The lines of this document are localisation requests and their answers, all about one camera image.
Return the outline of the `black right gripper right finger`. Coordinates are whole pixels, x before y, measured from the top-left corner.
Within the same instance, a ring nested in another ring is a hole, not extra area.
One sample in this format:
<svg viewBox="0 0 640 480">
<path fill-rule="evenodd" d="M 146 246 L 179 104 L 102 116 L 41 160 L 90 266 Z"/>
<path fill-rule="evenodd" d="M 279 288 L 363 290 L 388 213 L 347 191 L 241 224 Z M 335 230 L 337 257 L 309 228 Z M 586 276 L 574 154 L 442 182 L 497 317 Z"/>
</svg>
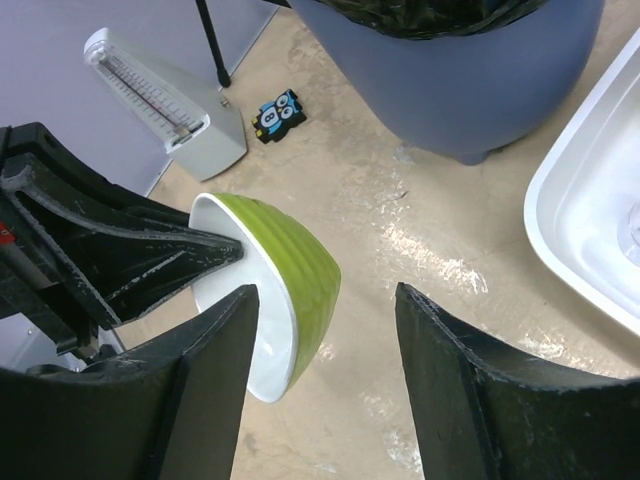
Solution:
<svg viewBox="0 0 640 480">
<path fill-rule="evenodd" d="M 526 353 L 406 283 L 395 318 L 426 478 L 638 477 L 637 379 Z"/>
</svg>

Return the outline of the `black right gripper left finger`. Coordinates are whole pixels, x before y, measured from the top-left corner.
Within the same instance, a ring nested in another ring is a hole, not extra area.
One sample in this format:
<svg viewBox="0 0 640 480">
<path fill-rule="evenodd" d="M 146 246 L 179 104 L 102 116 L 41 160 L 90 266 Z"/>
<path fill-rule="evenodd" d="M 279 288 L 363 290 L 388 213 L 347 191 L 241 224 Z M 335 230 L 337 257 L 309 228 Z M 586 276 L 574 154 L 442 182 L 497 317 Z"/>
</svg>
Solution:
<svg viewBox="0 0 640 480">
<path fill-rule="evenodd" d="M 259 310 L 243 285 L 83 371 L 1 373 L 5 479 L 227 479 Z"/>
</svg>

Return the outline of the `small white green bowl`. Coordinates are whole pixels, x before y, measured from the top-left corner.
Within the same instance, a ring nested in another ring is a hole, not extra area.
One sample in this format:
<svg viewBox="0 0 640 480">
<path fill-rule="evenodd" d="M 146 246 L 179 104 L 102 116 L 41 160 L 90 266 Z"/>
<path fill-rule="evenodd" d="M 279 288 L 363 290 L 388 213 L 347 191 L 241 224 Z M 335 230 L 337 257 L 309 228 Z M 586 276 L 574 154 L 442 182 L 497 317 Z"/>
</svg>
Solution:
<svg viewBox="0 0 640 480">
<path fill-rule="evenodd" d="M 199 279 L 191 290 L 204 311 L 237 287 L 256 285 L 258 325 L 247 388 L 258 400 L 275 403 L 319 350 L 339 296 L 340 268 L 300 222 L 246 196 L 198 195 L 189 226 L 243 247 L 239 261 Z"/>
</svg>

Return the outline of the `clear wine glass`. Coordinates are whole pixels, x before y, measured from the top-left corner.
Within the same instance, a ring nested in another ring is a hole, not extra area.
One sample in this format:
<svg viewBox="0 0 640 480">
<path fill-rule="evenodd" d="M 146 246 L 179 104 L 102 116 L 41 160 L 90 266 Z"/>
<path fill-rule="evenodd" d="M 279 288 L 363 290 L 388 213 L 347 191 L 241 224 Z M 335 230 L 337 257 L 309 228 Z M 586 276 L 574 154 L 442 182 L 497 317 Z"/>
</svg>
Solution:
<svg viewBox="0 0 640 480">
<path fill-rule="evenodd" d="M 624 256 L 636 266 L 639 265 L 639 208 L 638 202 L 634 203 L 624 214 L 618 231 L 617 241 Z"/>
</svg>

